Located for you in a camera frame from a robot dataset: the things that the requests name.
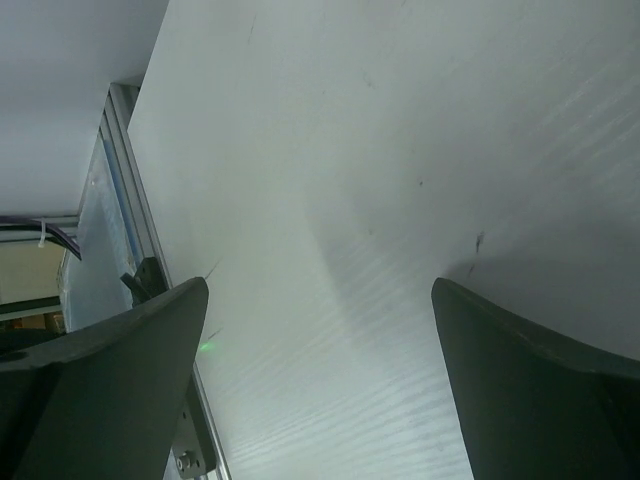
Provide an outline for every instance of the white ceiling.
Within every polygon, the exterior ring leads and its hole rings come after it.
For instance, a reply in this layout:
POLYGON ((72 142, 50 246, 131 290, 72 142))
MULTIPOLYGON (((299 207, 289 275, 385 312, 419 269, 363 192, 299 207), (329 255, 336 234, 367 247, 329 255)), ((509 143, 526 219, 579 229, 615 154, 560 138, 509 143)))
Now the white ceiling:
POLYGON ((0 212, 78 209, 109 83, 144 73, 167 0, 4 0, 0 212))

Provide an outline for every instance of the bolt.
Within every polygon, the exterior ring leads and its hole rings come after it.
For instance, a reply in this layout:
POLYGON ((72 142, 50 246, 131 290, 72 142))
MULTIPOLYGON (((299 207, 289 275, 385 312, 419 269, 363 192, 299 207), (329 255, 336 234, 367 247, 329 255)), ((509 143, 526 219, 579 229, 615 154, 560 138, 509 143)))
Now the bolt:
POLYGON ((184 472, 186 469, 191 468, 193 466, 191 452, 184 452, 182 455, 176 458, 176 466, 181 472, 184 472))

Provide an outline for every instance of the black bracket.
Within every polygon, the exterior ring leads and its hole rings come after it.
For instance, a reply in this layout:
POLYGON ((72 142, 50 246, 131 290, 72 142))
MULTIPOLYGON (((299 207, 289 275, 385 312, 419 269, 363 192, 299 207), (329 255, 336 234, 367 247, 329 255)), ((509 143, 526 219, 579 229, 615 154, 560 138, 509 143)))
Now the black bracket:
MULTIPOLYGON (((145 258, 135 276, 124 274, 120 279, 131 290, 134 306, 167 291, 162 268, 155 257, 145 258)), ((171 448, 180 477, 184 479, 205 475, 217 466, 213 438, 193 374, 171 448)))

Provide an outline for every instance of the white wall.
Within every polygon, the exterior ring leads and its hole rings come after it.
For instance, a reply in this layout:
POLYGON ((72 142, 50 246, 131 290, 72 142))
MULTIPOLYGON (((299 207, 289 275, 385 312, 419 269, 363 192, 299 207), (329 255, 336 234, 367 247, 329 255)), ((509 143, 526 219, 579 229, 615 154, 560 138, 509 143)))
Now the white wall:
POLYGON ((166 0, 0 5, 0 212, 76 212, 110 82, 146 69, 166 0))
POLYGON ((171 2, 130 131, 234 480, 469 478, 438 276, 640 358, 639 8, 171 2))

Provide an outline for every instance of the scratch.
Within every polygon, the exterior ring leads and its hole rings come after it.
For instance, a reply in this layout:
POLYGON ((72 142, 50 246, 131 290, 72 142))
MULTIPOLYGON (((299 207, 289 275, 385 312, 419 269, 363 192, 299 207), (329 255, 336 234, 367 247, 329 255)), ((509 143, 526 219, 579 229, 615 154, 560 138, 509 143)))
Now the scratch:
POLYGON ((484 232, 480 232, 476 237, 476 254, 480 253, 480 245, 484 242, 484 232))
POLYGON ((251 31, 249 32, 249 38, 247 39, 247 45, 251 43, 251 36, 253 35, 253 27, 256 26, 256 18, 258 18, 258 14, 256 13, 253 16, 253 22, 251 23, 251 31))
POLYGON ((213 273, 213 271, 216 269, 216 267, 220 264, 220 261, 222 260, 222 257, 220 257, 218 259, 218 261, 215 263, 215 265, 211 268, 211 270, 209 270, 209 273, 207 273, 207 276, 204 277, 204 281, 206 282, 207 280, 209 280, 209 277, 211 276, 211 274, 213 273))
POLYGON ((215 337, 217 334, 219 334, 221 331, 222 331, 222 327, 220 327, 218 330, 216 330, 211 335, 209 335, 209 338, 207 338, 207 342, 211 340, 213 337, 215 337))

